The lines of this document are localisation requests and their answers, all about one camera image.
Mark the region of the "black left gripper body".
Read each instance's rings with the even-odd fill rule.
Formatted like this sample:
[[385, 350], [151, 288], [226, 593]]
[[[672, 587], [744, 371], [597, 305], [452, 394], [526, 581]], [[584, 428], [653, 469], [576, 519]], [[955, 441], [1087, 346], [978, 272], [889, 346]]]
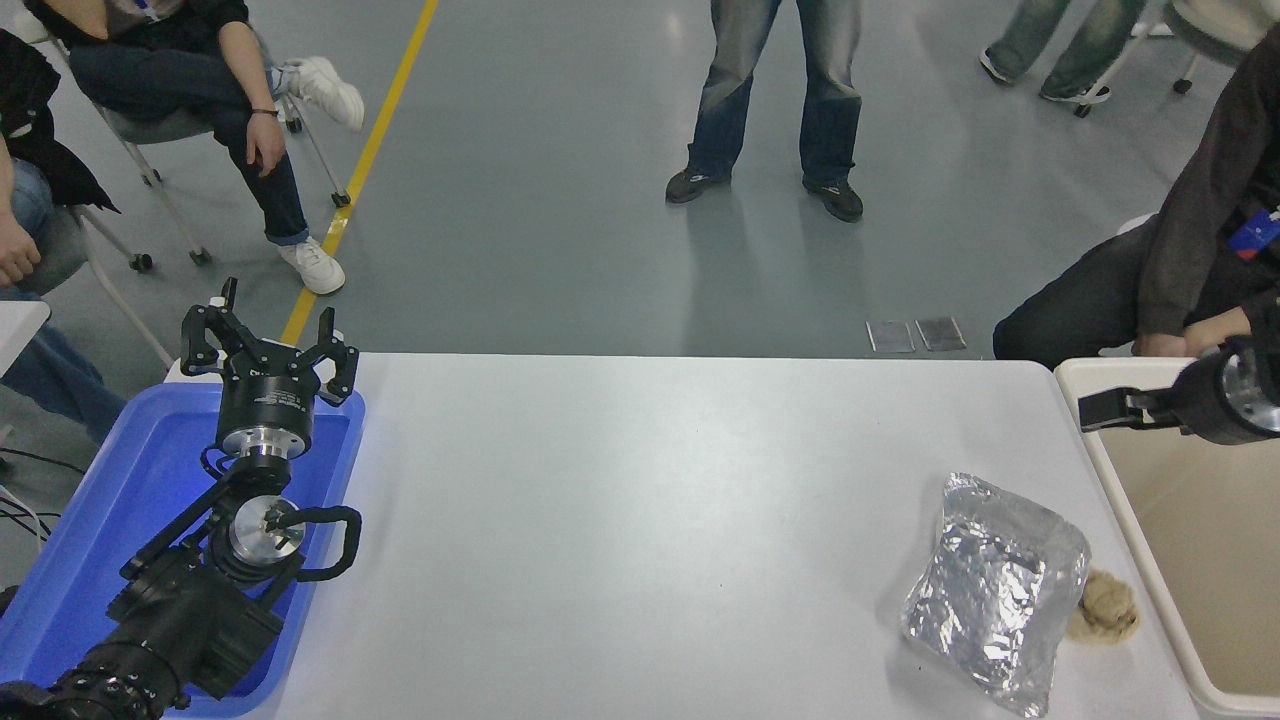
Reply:
[[283, 429], [293, 436], [312, 434], [314, 405], [320, 388], [315, 370], [265, 374], [229, 368], [221, 372], [221, 383], [219, 436], [255, 427]]

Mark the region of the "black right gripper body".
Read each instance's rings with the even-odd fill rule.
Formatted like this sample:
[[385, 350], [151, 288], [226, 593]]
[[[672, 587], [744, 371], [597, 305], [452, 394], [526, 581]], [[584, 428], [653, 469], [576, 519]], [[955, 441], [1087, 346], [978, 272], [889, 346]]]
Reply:
[[1175, 379], [1172, 414], [1188, 433], [1216, 445], [1251, 442], [1251, 350], [1220, 348]]

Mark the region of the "person's left hand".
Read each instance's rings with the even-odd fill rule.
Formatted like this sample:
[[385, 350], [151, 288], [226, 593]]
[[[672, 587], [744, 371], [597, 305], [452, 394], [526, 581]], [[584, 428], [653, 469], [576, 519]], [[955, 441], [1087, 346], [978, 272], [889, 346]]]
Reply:
[[1185, 357], [1201, 357], [1233, 337], [1249, 337], [1251, 320], [1243, 306], [1189, 324], [1183, 333]]

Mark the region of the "person's hand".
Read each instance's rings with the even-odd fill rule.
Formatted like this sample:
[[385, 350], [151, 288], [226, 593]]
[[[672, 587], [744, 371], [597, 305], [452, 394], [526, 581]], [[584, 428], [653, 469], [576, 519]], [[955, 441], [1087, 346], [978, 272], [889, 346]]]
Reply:
[[260, 177], [270, 176], [285, 156], [285, 140], [275, 111], [253, 109], [246, 124], [244, 160]]
[[1, 214], [0, 245], [1, 287], [14, 287], [35, 274], [42, 255], [31, 233], [9, 211]]

